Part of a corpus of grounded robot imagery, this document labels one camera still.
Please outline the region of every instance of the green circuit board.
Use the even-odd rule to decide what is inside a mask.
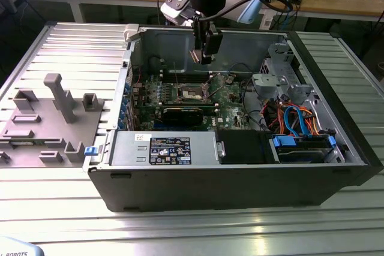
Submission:
[[[250,129],[249,120],[242,108],[240,82],[234,81],[234,78],[219,74],[212,78],[209,85],[204,86],[203,83],[163,83],[158,76],[151,76],[134,90],[135,110],[139,118],[136,129],[142,131]],[[204,110],[201,125],[168,127],[161,123],[160,117],[165,107],[189,106]]]

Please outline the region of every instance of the power cable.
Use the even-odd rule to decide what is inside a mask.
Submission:
[[[236,65],[243,65],[244,67],[246,67],[249,71],[251,71],[251,73],[254,73],[253,70],[245,63],[243,62],[236,62],[234,64],[232,64],[232,66],[228,69],[228,72],[231,72],[232,71],[232,68],[235,67]]]
[[[160,0],[156,0],[156,8],[157,8],[157,22],[160,25]]]
[[[261,129],[263,129],[264,131],[267,131],[269,132],[262,124],[260,124],[257,120],[255,120],[255,118],[253,118],[252,116],[250,116],[250,114],[252,112],[255,112],[255,110],[252,110],[251,112],[247,112],[247,109],[245,108],[245,94],[247,93],[247,88],[248,86],[250,85],[252,81],[252,77],[248,80],[247,84],[245,85],[245,89],[244,89],[244,93],[242,94],[242,108],[244,109],[244,112],[246,115],[248,115],[249,119],[252,120],[256,125],[258,125]]]
[[[380,15],[379,19],[377,20],[375,26],[373,27],[371,34],[368,36],[368,41],[365,41],[363,46],[362,46],[361,52],[359,54],[360,59],[362,59],[368,53],[368,51],[370,51],[371,46],[380,37],[380,35],[384,32],[384,23],[381,25],[381,27],[378,28],[380,21],[383,17],[384,17],[384,10],[383,10],[382,14]]]
[[[251,0],[241,0],[241,1],[233,4],[230,7],[224,8],[223,10],[221,10],[219,13],[217,13],[215,15],[212,15],[212,16],[209,16],[209,17],[204,17],[204,18],[199,18],[199,21],[200,22],[205,22],[205,21],[211,21],[211,20],[217,19],[217,18],[219,18],[219,17],[221,17],[221,16],[231,12],[232,10],[238,8],[240,5],[243,5],[244,3],[247,3],[248,1],[251,1]],[[264,1],[264,2],[268,3],[267,6],[270,9],[273,9],[273,10],[278,11],[278,12],[289,13],[289,12],[291,12],[293,10],[293,6],[292,6],[292,4],[289,1],[287,1],[287,0],[277,0],[277,1],[283,3],[286,7],[284,9],[280,9],[278,7],[275,7],[275,6],[271,5],[271,4],[269,4],[266,1]]]

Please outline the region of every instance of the blue latch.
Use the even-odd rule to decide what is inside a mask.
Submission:
[[[130,85],[128,83],[125,83],[124,85],[124,93],[127,94],[130,91]]]
[[[274,146],[296,146],[295,138],[292,136],[275,136],[273,139]]]
[[[98,147],[96,147],[96,146],[85,147],[84,155],[85,156],[97,156],[98,155]]]
[[[336,147],[336,139],[335,139],[335,137],[329,136],[328,140],[329,140],[329,142],[330,142],[330,144],[332,145],[333,148]]]
[[[124,119],[124,116],[125,116],[125,112],[120,110],[119,119]]]
[[[124,122],[121,119],[119,119],[119,121],[118,121],[118,128],[124,129]]]

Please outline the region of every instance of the table leg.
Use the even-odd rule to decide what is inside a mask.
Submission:
[[[83,16],[83,12],[82,12],[82,10],[80,8],[80,4],[79,3],[70,2],[70,6],[71,6],[71,10],[72,10],[74,21],[75,22],[80,22],[80,23],[85,22],[85,19],[84,19],[84,16]]]
[[[17,8],[14,6],[13,0],[0,0],[0,3],[9,13],[17,13]]]

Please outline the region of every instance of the electronic device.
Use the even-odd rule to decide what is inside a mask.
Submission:
[[[384,90],[340,38],[224,29],[201,66],[191,32],[45,26],[0,89],[0,168],[82,166],[115,212],[318,205],[381,171]]]
[[[108,209],[318,205],[380,171],[321,70],[338,44],[318,37],[314,57],[316,36],[229,29],[196,66],[191,29],[128,25],[107,137],[83,167]]]

